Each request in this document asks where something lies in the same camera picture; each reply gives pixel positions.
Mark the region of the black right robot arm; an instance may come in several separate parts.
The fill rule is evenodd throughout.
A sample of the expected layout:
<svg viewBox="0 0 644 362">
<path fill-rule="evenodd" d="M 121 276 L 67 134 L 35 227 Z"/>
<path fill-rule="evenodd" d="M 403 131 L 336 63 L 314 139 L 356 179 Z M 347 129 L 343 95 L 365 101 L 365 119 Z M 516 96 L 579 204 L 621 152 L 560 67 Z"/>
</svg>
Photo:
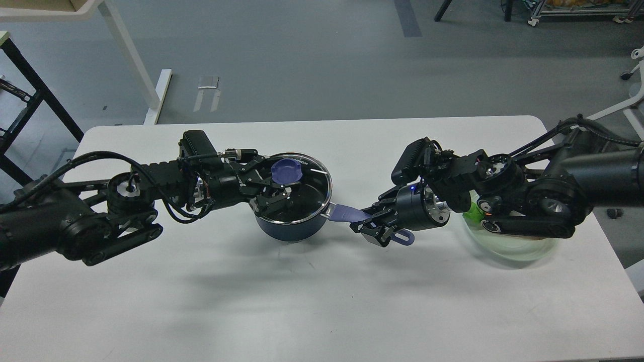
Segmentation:
<svg viewBox="0 0 644 362">
<path fill-rule="evenodd" d="M 409 144 L 393 188 L 364 208 L 352 231 L 386 247 L 466 213 L 470 193 L 495 234 L 570 238 L 594 208 L 642 207 L 642 141 L 578 115 L 509 154 L 464 156 L 429 138 Z"/>
</svg>

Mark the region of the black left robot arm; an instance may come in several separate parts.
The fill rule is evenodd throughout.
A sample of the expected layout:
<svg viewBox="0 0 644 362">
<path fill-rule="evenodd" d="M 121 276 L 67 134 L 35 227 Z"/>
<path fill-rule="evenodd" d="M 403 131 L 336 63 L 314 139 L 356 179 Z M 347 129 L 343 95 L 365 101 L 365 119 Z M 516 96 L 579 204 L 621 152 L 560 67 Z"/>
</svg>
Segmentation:
<svg viewBox="0 0 644 362">
<path fill-rule="evenodd" d="M 129 172 L 111 179 L 63 183 L 85 163 L 122 160 Z M 94 266 L 158 238 L 159 200 L 170 217 L 191 224 L 215 209 L 249 203 L 256 215 L 285 209 L 301 176 L 285 175 L 274 157 L 255 149 L 189 151 L 170 162 L 142 164 L 119 153 L 93 151 L 17 190 L 2 205 L 2 271 L 57 252 Z"/>
</svg>

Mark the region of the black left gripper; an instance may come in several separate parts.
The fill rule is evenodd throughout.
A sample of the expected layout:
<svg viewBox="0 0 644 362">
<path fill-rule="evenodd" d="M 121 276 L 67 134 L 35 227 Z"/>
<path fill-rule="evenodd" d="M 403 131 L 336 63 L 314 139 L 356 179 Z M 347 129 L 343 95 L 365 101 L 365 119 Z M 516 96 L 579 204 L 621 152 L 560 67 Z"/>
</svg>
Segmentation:
<svg viewBox="0 0 644 362">
<path fill-rule="evenodd" d="M 246 161 L 200 161 L 200 176 L 206 195 L 201 202 L 202 207 L 229 208 L 249 202 L 257 217 L 288 208 L 292 188 L 282 188 L 282 184 L 273 180 L 271 162 L 257 154 Z"/>
</svg>

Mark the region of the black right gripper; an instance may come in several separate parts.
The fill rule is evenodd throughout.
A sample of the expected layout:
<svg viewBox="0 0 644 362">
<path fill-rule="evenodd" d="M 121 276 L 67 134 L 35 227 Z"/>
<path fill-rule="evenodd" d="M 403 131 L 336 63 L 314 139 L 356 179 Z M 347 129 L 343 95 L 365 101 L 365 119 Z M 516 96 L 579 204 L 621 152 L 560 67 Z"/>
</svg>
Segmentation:
<svg viewBox="0 0 644 362">
<path fill-rule="evenodd" d="M 376 216 L 388 210 L 394 211 L 394 218 Z M 400 190 L 389 189 L 361 211 L 370 216 L 359 216 L 356 221 L 350 222 L 350 229 L 383 248 L 389 246 L 392 236 L 398 231 L 397 227 L 411 231 L 443 227 L 451 215 L 446 204 L 422 183 L 410 184 Z"/>
</svg>

